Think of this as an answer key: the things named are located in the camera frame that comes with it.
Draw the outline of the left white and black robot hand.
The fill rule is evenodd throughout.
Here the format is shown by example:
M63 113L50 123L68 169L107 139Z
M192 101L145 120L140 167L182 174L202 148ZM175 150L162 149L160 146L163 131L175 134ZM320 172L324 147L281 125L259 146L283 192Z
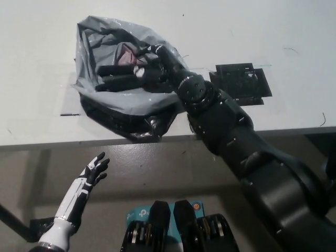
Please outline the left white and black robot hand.
M80 175L74 179L56 212L56 218L63 219L74 227L80 225L92 189L100 180L107 177L105 171L110 160L104 157L104 152L94 157Z

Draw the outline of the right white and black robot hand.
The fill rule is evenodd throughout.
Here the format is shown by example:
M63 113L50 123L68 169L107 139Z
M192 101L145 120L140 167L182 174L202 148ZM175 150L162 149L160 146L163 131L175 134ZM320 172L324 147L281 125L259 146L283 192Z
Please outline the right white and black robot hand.
M105 65L97 70L102 83L96 92L144 89L151 93L172 92L170 81L184 66L164 45L151 45L135 53L134 63Z

